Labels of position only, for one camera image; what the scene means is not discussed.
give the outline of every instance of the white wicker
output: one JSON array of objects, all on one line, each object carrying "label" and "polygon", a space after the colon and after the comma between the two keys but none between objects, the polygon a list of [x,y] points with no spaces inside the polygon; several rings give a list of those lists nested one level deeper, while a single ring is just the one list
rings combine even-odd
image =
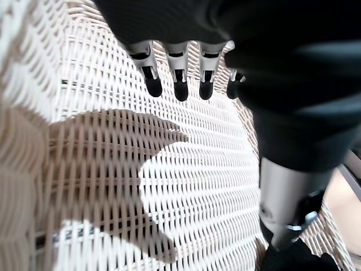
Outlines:
[{"label": "white wicker", "polygon": [[[152,98],[90,1],[2,0],[0,270],[254,270],[258,226],[252,116],[224,94]],[[326,206],[303,235],[354,270]]]}]

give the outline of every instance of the woven wicker basket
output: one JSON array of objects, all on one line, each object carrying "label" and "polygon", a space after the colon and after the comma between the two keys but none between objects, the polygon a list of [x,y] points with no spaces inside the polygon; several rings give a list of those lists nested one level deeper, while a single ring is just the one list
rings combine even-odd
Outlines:
[{"label": "woven wicker basket", "polygon": [[[2,0],[0,270],[255,270],[258,225],[252,116],[224,90],[208,101],[141,75],[90,1]],[[326,206],[302,236],[354,270]]]}]

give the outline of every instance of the robotic hand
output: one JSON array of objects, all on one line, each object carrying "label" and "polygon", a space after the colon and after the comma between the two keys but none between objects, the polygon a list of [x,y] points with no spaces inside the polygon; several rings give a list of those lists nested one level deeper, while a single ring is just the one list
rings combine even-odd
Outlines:
[{"label": "robotic hand", "polygon": [[297,240],[317,218],[361,122],[361,2],[95,2],[154,97],[162,90],[152,40],[164,44],[181,101],[188,96],[187,42],[200,41],[200,96],[209,99],[220,52],[234,41],[225,56],[227,94],[253,111],[261,229],[277,250]]}]

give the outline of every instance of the black cloth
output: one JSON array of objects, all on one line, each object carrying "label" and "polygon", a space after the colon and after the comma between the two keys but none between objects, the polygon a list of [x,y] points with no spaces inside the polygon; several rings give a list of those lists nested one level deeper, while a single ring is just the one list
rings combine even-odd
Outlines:
[{"label": "black cloth", "polygon": [[284,251],[276,251],[269,246],[261,271],[339,271],[332,257],[324,253],[321,257],[313,255],[308,246],[299,239]]}]

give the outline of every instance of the black fingertip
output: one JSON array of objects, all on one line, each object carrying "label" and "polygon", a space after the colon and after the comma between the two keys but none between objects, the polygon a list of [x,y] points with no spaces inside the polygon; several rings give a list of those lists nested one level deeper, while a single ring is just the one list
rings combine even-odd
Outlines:
[{"label": "black fingertip", "polygon": [[213,83],[206,81],[200,82],[199,85],[199,96],[203,100],[208,100],[213,94]]},{"label": "black fingertip", "polygon": [[228,81],[227,85],[227,96],[230,99],[236,99],[238,97],[238,89],[241,85],[240,81]]},{"label": "black fingertip", "polygon": [[184,102],[188,98],[188,84],[187,82],[178,81],[174,83],[174,94],[177,100]]},{"label": "black fingertip", "polygon": [[160,82],[159,77],[156,79],[146,78],[145,81],[150,95],[157,98],[162,94],[162,83]]}]

